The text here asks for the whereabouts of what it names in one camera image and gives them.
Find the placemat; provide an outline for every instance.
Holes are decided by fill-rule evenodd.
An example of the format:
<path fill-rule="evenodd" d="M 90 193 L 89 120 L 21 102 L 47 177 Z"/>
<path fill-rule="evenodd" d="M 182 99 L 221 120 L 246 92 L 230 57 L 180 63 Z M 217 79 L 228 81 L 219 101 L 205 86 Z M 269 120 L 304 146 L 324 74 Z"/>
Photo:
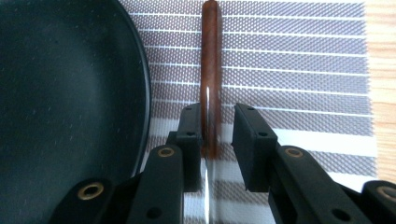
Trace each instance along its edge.
<path fill-rule="evenodd" d="M 152 119 L 148 150 L 199 101 L 204 1 L 130 1 L 148 55 Z M 364 2 L 219 1 L 223 14 L 222 153 L 213 185 L 215 223 L 273 223 L 267 195 L 245 191 L 230 146 L 233 105 L 260 110 L 280 144 L 309 150 L 355 190 L 375 178 Z M 204 192 L 185 196 L 185 223 L 206 223 Z"/>

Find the table surface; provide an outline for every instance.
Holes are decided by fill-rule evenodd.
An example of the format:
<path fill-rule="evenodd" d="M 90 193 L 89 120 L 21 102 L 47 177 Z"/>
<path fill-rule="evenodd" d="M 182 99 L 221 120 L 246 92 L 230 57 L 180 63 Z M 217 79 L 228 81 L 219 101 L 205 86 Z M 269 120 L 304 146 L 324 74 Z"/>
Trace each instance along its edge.
<path fill-rule="evenodd" d="M 396 2 L 366 2 L 366 41 L 379 179 L 396 182 Z"/>

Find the wooden handle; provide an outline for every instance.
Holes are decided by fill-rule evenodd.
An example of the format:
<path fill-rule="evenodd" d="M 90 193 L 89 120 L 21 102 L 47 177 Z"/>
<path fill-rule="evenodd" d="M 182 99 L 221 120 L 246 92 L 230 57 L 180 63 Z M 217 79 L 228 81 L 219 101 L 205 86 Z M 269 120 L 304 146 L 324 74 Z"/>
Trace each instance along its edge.
<path fill-rule="evenodd" d="M 221 135 L 221 12 L 216 1 L 206 1 L 202 10 L 201 127 L 202 155 L 215 159 Z"/>

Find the brass screw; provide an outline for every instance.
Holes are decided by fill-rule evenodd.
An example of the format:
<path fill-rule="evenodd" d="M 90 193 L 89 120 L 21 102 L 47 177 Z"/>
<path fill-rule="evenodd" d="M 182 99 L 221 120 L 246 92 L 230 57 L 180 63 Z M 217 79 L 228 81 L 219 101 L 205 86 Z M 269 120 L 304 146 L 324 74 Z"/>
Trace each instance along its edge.
<path fill-rule="evenodd" d="M 175 151 L 170 147 L 164 147 L 158 150 L 158 156 L 160 157 L 171 157 L 175 154 Z"/>
<path fill-rule="evenodd" d="M 99 196 L 105 187 L 100 182 L 93 182 L 78 191 L 78 197 L 83 200 L 91 200 Z"/>

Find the striped placemat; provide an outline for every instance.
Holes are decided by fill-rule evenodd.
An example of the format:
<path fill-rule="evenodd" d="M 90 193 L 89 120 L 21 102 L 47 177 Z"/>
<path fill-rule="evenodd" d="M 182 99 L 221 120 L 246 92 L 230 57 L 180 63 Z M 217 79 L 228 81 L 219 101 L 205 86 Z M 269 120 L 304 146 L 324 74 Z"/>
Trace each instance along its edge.
<path fill-rule="evenodd" d="M 152 87 L 148 149 L 177 129 L 199 100 L 204 1 L 130 1 Z M 213 220 L 272 223 L 267 195 L 245 191 L 230 146 L 233 105 L 259 109 L 281 144 L 310 150 L 336 181 L 360 190 L 375 178 L 364 2 L 219 1 L 223 14 L 222 145 L 215 162 Z M 185 197 L 185 223 L 205 223 L 204 192 Z"/>

